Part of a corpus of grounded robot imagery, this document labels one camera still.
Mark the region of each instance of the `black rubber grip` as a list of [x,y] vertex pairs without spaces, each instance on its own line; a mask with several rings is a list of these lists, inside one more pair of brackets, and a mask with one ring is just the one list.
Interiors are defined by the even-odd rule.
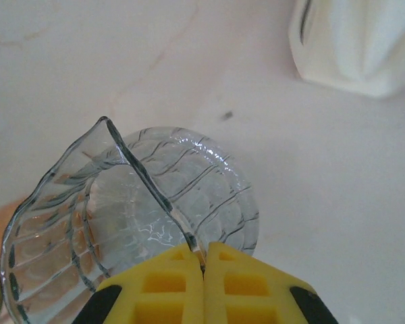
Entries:
[[72,324],[103,324],[121,291],[122,287],[112,285],[95,292]]
[[292,287],[290,292],[308,324],[339,324],[318,295],[301,287]]

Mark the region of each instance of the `white countertop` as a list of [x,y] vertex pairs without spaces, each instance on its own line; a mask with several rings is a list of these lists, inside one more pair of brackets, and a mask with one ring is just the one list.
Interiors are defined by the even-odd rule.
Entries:
[[340,323],[405,324],[405,92],[301,82],[292,6],[0,1],[0,205],[102,115],[123,135],[190,128],[252,181],[256,258],[311,283]]

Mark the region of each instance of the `white plastic object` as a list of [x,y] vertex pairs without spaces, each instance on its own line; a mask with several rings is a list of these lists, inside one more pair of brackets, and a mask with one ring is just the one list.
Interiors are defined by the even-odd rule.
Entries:
[[297,0],[289,37],[306,81],[370,97],[405,87],[405,0]]

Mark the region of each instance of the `marble surface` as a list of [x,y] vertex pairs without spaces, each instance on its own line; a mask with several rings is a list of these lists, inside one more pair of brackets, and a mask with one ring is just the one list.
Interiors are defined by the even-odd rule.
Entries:
[[293,1],[0,1],[0,205],[102,115],[181,126],[241,160],[255,257],[310,282],[340,323],[405,324],[405,91],[305,84]]

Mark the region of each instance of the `yellow tool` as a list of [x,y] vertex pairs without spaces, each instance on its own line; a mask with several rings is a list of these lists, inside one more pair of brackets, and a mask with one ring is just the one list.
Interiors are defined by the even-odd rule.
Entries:
[[106,279],[74,324],[338,324],[306,282],[220,242],[187,244]]

